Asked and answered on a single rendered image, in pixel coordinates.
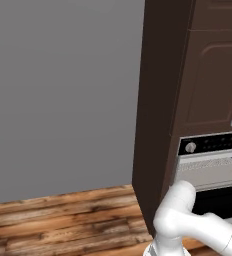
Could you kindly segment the silver round oven knob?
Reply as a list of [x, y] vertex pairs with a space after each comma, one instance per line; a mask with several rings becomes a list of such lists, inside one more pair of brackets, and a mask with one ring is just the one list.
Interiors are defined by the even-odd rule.
[[185, 151], [187, 153], [193, 153], [196, 149], [196, 144], [194, 142], [190, 142], [186, 145]]

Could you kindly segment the silver built-in oven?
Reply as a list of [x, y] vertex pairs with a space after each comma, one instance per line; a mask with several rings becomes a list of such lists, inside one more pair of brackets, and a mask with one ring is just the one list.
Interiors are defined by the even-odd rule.
[[[194, 142], [196, 149], [185, 147]], [[185, 180], [196, 190], [192, 212], [214, 213], [232, 224], [232, 132], [181, 137], [174, 181]]]

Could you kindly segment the dark brown tall cabinet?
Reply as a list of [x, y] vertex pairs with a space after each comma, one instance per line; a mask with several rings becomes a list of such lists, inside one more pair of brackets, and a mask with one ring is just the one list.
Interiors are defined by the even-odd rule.
[[232, 0], [145, 0], [132, 185], [148, 227], [175, 182], [172, 135], [192, 31], [232, 30]]

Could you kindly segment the dark brown cabinet door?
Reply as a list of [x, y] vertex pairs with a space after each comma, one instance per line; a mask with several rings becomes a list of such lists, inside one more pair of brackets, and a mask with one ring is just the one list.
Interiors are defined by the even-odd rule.
[[171, 134], [232, 131], [232, 30], [192, 31]]

